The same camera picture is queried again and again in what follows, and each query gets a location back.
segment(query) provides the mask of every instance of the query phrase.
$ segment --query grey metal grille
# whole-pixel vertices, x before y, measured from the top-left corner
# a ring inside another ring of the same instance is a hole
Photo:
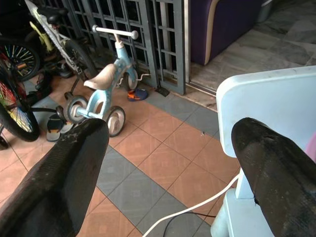
[[[98,52],[115,56],[115,38],[96,34],[91,26],[124,31],[140,37],[121,37],[136,68],[151,74],[145,83],[185,93],[184,12],[182,0],[48,0],[50,7],[66,7],[70,13],[62,33],[87,37]]]

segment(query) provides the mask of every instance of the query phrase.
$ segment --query purple sofa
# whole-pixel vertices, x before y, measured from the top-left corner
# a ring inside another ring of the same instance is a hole
[[[191,61],[207,64],[255,24],[263,0],[191,0]]]

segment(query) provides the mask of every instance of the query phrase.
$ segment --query beige bike seat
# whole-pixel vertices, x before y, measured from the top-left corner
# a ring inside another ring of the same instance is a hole
[[[115,72],[115,65],[109,64],[94,78],[86,80],[84,85],[95,90],[106,90],[111,86],[111,83],[114,80]]]

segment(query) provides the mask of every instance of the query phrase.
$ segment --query handlebar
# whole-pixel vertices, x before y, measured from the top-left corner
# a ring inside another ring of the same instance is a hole
[[[132,31],[132,32],[119,31],[119,30],[98,27],[97,25],[92,26],[92,31],[93,32],[112,33],[114,35],[121,35],[121,36],[130,36],[130,37],[132,37],[133,40],[136,40],[138,38],[137,31]]]

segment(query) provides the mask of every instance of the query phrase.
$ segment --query white bicycle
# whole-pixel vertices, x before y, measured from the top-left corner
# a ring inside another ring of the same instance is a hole
[[[84,48],[58,31],[59,22],[63,16],[68,14],[68,10],[66,8],[52,9],[47,7],[37,7],[29,0],[25,0],[25,3],[31,15],[38,21],[45,31],[44,33],[41,32],[30,22],[32,28],[39,35],[40,40],[45,44],[47,49],[52,48],[52,42],[59,50],[61,56],[65,59],[68,66],[77,74],[77,80],[75,81],[71,92],[75,89],[79,79],[86,81],[89,78],[95,77],[98,74],[98,71]]]

